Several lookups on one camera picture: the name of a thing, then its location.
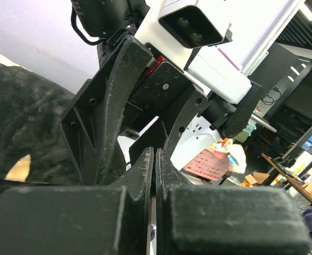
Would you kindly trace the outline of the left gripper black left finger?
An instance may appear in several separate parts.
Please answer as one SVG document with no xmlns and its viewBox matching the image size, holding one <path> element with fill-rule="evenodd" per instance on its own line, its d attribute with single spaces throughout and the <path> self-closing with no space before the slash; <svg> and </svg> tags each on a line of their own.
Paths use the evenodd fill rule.
<svg viewBox="0 0 312 255">
<path fill-rule="evenodd" d="M 0 195 L 0 254 L 148 254 L 154 150 L 107 186 L 23 186 Z"/>
</svg>

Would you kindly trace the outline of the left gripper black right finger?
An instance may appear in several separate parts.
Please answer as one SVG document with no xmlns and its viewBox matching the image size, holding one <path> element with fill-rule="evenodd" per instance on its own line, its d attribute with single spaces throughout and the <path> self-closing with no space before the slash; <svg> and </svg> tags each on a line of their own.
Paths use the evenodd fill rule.
<svg viewBox="0 0 312 255">
<path fill-rule="evenodd" d="M 155 156 L 157 254 L 307 254 L 312 240 L 283 190 L 193 185 Z"/>
</svg>

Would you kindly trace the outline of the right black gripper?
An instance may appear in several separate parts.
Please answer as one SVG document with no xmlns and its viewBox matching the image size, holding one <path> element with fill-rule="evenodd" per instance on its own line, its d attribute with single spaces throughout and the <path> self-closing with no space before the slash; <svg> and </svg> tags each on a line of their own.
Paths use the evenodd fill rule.
<svg viewBox="0 0 312 255">
<path fill-rule="evenodd" d="M 126 171 L 118 136 L 138 137 L 168 107 L 162 118 L 163 149 L 171 156 L 207 102 L 204 92 L 188 89 L 193 82 L 168 61 L 141 76 L 152 57 L 126 35 L 62 114 L 63 136 L 81 185 L 108 185 L 118 179 Z"/>
</svg>

